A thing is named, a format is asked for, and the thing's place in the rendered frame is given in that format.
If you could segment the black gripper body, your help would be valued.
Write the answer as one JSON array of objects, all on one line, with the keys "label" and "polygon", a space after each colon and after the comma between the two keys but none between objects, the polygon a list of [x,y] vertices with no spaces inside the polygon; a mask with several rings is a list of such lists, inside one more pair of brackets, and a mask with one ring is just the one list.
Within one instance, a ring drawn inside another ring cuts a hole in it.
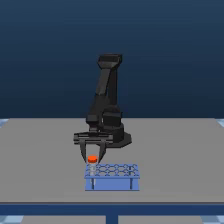
[{"label": "black gripper body", "polygon": [[105,141],[111,144],[113,136],[104,132],[81,132],[74,134],[73,141],[75,144],[79,144],[81,141],[85,141],[88,144],[99,144],[101,141]]}]

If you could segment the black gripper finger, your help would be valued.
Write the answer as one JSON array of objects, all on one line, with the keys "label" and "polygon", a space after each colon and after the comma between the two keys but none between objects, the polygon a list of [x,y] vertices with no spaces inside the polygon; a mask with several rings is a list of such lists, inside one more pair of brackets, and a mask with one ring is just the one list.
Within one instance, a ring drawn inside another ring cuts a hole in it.
[{"label": "black gripper finger", "polygon": [[86,143],[80,143],[80,151],[84,162],[86,163]]},{"label": "black gripper finger", "polygon": [[100,143],[100,148],[99,148],[98,163],[101,162],[101,160],[103,159],[105,153],[106,153],[106,143],[105,142],[101,142]]}]

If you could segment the clear tube with orange cap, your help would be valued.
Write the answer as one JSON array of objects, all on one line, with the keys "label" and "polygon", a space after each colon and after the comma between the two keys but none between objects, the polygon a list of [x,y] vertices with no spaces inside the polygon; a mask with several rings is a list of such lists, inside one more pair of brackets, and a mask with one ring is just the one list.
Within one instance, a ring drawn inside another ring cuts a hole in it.
[{"label": "clear tube with orange cap", "polygon": [[96,155],[90,155],[88,157],[89,169],[90,169],[90,176],[91,176],[91,185],[95,186],[96,180],[94,176],[96,174],[96,165],[97,165],[98,157]]}]

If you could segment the blue tube rack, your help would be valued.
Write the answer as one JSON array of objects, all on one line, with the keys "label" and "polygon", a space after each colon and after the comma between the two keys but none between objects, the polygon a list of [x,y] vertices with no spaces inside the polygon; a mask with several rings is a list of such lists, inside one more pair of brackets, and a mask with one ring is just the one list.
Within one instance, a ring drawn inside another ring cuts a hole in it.
[{"label": "blue tube rack", "polygon": [[84,179],[86,191],[138,191],[140,173],[137,164],[97,164],[92,186],[87,164]]}]

